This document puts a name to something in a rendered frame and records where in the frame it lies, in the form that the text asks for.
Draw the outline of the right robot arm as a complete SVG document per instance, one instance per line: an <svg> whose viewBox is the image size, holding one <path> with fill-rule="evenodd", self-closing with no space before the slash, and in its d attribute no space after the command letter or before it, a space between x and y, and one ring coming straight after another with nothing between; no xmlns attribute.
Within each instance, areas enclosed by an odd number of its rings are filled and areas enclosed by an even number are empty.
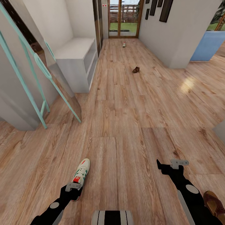
<svg viewBox="0 0 225 225"><path fill-rule="evenodd" d="M189 161L171 159L170 162L171 165L165 165L157 159L157 166L163 175L170 176L178 189L177 195L190 225L223 225L204 205L200 191L189 180L185 179L183 165L188 166Z"/></svg>

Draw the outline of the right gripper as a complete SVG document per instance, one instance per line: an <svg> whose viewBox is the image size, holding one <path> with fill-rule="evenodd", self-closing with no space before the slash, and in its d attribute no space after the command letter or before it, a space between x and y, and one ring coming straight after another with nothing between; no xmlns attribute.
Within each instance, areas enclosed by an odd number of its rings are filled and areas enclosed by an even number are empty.
<svg viewBox="0 0 225 225"><path fill-rule="evenodd" d="M165 165L165 164L161 164L159 162L159 160L157 159L157 166L158 169L161 169L161 172L163 175L169 175L171 180L173 180L173 177L176 175L183 175L184 172L184 167L179 165L179 169L173 169L172 167L170 167L170 165Z"/></svg>

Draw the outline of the sandal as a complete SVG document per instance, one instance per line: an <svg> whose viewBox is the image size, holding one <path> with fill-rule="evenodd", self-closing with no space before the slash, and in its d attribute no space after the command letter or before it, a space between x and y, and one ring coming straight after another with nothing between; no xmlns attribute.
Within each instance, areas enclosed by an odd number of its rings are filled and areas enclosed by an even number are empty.
<svg viewBox="0 0 225 225"><path fill-rule="evenodd" d="M225 225L225 209L222 202L212 191L206 191L203 195L204 205L210 210L213 216L217 217Z"/></svg>
<svg viewBox="0 0 225 225"><path fill-rule="evenodd" d="M136 67L132 72L137 73L139 71L139 69L140 69L139 67Z"/></svg>

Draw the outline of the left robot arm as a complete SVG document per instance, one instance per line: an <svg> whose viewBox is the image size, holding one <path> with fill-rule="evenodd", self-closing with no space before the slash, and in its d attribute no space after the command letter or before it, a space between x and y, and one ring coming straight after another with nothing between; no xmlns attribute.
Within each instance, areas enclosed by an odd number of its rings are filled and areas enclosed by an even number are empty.
<svg viewBox="0 0 225 225"><path fill-rule="evenodd" d="M61 188L60 198L56 199L40 216L36 216L30 225L58 225L62 219L63 210L70 202L81 195L83 187L79 183L68 182Z"/></svg>

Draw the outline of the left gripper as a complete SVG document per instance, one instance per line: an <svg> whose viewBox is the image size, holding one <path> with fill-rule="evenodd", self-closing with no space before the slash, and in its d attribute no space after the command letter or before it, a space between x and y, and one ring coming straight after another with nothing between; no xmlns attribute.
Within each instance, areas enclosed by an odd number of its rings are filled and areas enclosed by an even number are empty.
<svg viewBox="0 0 225 225"><path fill-rule="evenodd" d="M75 201L78 198L78 196L81 195L83 187L81 187L80 189L72 189L70 192L65 191L65 189L66 189L65 187L61 188L60 197L65 196L69 203L70 200Z"/></svg>

